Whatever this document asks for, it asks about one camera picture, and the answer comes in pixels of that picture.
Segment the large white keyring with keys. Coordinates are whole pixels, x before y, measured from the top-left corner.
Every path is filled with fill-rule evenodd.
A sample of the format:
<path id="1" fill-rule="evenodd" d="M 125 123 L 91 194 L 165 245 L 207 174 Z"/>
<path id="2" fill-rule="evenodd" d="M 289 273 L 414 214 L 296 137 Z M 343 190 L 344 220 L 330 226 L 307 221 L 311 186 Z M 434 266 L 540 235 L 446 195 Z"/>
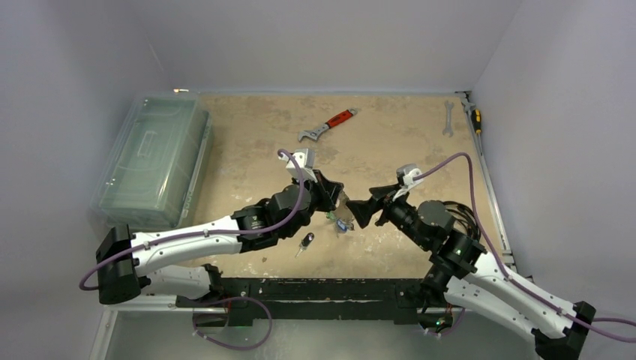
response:
<path id="1" fill-rule="evenodd" d="M 349 197 L 343 192 L 337 198 L 336 209 L 326 214 L 326 218 L 334 225 L 337 236 L 355 230 L 353 213 L 347 207 Z"/>

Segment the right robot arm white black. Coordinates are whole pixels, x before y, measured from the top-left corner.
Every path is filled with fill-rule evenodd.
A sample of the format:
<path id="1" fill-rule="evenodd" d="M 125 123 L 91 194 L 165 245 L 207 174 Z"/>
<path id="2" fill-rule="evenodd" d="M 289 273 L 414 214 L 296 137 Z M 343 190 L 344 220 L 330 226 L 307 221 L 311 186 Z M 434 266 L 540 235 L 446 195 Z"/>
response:
<path id="1" fill-rule="evenodd" d="M 596 309 L 540 290 L 514 275 L 478 240 L 455 229 L 446 205 L 428 200 L 415 207 L 397 185 L 372 187 L 370 199 L 349 200 L 347 208 L 361 228 L 375 214 L 376 226 L 390 223 L 423 251 L 431 267 L 415 297 L 424 308 L 447 302 L 470 309 L 530 338 L 542 359 L 578 359 Z"/>

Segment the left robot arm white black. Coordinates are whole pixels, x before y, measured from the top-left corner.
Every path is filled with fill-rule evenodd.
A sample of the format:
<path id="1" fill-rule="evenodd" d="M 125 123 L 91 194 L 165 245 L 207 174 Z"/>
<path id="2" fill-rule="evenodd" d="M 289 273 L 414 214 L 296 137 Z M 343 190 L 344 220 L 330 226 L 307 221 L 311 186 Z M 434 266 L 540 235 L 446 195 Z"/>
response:
<path id="1" fill-rule="evenodd" d="M 98 300 L 115 305 L 155 292 L 158 272 L 201 257 L 260 251 L 292 238 L 310 224 L 315 212 L 335 210 L 344 184 L 328 180 L 294 180 L 281 192 L 245 206 L 231 215 L 166 232 L 133 232 L 114 226 L 96 252 Z"/>

